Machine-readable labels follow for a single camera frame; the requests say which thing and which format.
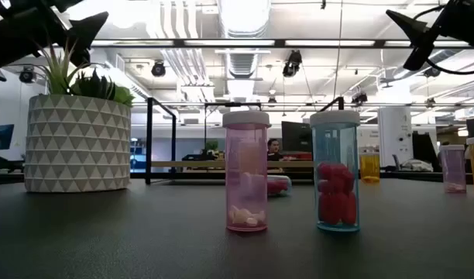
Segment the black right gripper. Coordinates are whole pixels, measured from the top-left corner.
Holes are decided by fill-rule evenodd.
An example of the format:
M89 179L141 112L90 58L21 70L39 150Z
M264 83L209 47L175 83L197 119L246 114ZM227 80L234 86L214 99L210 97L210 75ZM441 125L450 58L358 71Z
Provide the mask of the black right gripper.
M413 50L403 65L409 71L423 67L435 48L434 41L440 35L461 41L474 41L474 0L449 0L438 17L439 29L435 26L427 27L426 22L389 9L386 10L386 15L410 40Z

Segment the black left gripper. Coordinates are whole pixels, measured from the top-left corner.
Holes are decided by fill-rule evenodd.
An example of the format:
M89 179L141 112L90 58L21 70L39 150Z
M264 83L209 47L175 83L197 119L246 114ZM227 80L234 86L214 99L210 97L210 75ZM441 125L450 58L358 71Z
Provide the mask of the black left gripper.
M38 47L64 44L70 62L83 66L91 62L89 50L108 19L100 12L81 20L71 20L69 30L53 11L66 12L83 0L0 0L0 68L30 54Z

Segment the pink pill bottle white cap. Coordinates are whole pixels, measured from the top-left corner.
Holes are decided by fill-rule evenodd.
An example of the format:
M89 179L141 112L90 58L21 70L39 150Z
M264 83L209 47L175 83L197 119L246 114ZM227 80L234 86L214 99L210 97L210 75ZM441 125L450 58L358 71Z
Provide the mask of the pink pill bottle white cap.
M443 184L447 193L466 193L465 147L444 145L439 147Z

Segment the large blue bottle red pills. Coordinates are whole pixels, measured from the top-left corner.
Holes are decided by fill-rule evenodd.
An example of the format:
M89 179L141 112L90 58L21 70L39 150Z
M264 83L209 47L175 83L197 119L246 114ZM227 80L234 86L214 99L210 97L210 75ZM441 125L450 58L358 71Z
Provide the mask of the large blue bottle red pills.
M317 112L310 117L316 226L359 231L358 112Z

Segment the small blue bottle red pills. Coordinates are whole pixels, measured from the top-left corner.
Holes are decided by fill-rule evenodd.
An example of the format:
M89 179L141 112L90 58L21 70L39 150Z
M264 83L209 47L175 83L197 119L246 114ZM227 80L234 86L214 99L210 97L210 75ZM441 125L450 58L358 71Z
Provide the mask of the small blue bottle red pills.
M292 190L292 181L287 176L268 175L267 194L269 196L288 196Z

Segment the tall pink bottle white pills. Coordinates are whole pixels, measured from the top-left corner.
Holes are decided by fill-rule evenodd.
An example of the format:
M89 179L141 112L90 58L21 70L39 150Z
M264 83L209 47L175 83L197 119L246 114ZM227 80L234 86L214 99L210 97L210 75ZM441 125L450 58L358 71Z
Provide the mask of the tall pink bottle white pills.
M226 225L238 232L267 229L267 130L261 111L228 112L225 128Z

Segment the green artificial succulent plant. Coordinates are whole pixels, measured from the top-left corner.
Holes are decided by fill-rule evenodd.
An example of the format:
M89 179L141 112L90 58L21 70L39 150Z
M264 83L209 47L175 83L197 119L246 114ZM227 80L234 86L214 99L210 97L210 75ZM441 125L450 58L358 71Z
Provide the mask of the green artificial succulent plant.
M111 78L100 77L96 70L93 70L90 77L83 72L79 74L80 70L90 66L88 62L80 62L73 71L68 72L75 43L69 46L66 42L64 53L60 55L57 55L51 44L48 51L39 45L37 47L37 53L42 54L47 62L46 66L36 65L36 67L45 74L49 95L98 98L117 102L128 108L132 107L135 97L128 88L117 86Z

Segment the white column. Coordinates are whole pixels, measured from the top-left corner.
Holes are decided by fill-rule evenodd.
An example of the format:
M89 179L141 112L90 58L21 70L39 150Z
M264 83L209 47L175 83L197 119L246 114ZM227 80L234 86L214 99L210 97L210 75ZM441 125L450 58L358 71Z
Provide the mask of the white column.
M383 107L378 110L380 166L396 166L413 157L411 115L408 107Z

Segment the black framed linear ceiling light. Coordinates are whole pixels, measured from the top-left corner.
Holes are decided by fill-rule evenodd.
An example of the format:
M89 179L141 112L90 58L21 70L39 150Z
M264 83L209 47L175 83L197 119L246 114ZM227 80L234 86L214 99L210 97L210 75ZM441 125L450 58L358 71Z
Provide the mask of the black framed linear ceiling light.
M289 39L99 39L94 48L292 48L292 49L410 49L409 40L289 40Z

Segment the black background panel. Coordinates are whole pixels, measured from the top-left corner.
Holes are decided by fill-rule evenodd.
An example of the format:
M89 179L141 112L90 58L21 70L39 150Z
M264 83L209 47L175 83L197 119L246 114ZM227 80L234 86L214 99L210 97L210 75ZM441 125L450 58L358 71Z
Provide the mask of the black background panel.
M412 133L414 159L429 163L434 172L441 172L441 165L437 152L428 133Z

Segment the white bag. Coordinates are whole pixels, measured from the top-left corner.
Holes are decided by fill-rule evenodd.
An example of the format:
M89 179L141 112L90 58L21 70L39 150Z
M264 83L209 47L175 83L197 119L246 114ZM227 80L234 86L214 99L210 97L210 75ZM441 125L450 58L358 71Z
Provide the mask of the white bag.
M432 164L418 159L410 159L400 165L401 171L433 172Z

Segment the white triangle patterned plant pot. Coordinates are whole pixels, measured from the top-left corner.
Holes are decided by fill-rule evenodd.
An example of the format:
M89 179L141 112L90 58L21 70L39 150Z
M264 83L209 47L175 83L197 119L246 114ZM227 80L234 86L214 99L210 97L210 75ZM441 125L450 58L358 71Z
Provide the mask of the white triangle patterned plant pot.
M117 191L130 184L131 109L100 98L29 100L24 166L28 192Z

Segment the blue background screen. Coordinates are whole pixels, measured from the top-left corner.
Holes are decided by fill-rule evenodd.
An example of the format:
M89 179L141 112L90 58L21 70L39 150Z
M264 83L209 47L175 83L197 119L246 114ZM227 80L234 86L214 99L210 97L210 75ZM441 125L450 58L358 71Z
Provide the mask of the blue background screen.
M0 150L8 150L12 142L14 125L0 125Z

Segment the black computer monitor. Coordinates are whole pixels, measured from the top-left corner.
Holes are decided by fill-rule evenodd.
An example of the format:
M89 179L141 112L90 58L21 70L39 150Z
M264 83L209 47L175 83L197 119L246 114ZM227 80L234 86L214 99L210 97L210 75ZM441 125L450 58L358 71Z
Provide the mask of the black computer monitor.
M311 127L301 122L281 122L282 147L287 152L312 151Z

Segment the person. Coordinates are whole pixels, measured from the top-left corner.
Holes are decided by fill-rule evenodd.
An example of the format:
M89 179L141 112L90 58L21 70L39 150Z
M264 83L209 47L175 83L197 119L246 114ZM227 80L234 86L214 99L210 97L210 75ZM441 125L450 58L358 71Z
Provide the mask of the person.
M284 156L280 153L280 143L277 139L269 139L267 149L268 161L282 161L284 159Z

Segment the black table mat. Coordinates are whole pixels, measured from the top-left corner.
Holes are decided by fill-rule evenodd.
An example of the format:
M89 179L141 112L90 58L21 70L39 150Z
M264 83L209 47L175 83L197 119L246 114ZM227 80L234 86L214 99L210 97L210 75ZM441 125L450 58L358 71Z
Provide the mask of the black table mat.
M474 278L474 194L439 183L363 185L357 233L323 232L314 189L268 202L268 229L230 232L208 182L92 194L0 185L0 278Z

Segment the black metal rig frame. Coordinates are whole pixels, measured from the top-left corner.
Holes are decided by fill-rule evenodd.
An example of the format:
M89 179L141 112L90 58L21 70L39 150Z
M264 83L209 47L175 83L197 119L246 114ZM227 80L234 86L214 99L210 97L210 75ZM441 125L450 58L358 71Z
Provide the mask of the black metal rig frame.
M289 177L292 181L313 181L314 175L312 173L283 173L284 176ZM430 181L443 182L443 174L436 172L404 172L394 171L382 173L381 178L386 179L402 179L410 181ZM131 173L131 179L140 179L143 181L154 180L222 180L225 178L224 173L151 173L146 177L145 173ZM23 183L24 174L21 173L0 173L0 184L14 184Z

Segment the black frame wooden shelf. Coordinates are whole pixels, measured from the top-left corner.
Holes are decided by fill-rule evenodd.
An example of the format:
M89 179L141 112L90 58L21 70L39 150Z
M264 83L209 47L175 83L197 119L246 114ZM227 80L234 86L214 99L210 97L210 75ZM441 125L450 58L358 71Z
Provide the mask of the black frame wooden shelf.
M171 150L170 155L171 158L169 161L153 161L151 158L151 151L152 151L152 129L153 129L153 109L155 106L158 106L163 112L166 112L171 117ZM176 140L177 140L177 116L169 109L169 106L176 106L175 103L169 102L160 102L156 100L154 97L149 97L146 100L146 107L147 107L147 131L146 131L146 138L147 138L147 156L146 156L146 170L144 175L144 180L147 184L150 184L152 179L158 178L156 174L154 174L151 169L152 167L169 167L170 168L170 179L175 179L177 176L177 170L179 168L210 168L210 167L217 167L223 168L225 164L222 161L216 160L206 160L206 161L193 161L193 160L185 160L185 161L177 161L175 160L176 156ZM263 106L277 106L277 103L261 103L261 102L202 102L202 103L187 103L182 102L180 106L195 106L197 108L202 107L204 113L204 144L207 142L207 111L208 107L226 107L226 108L240 108L240 107L256 107L259 111L263 110Z

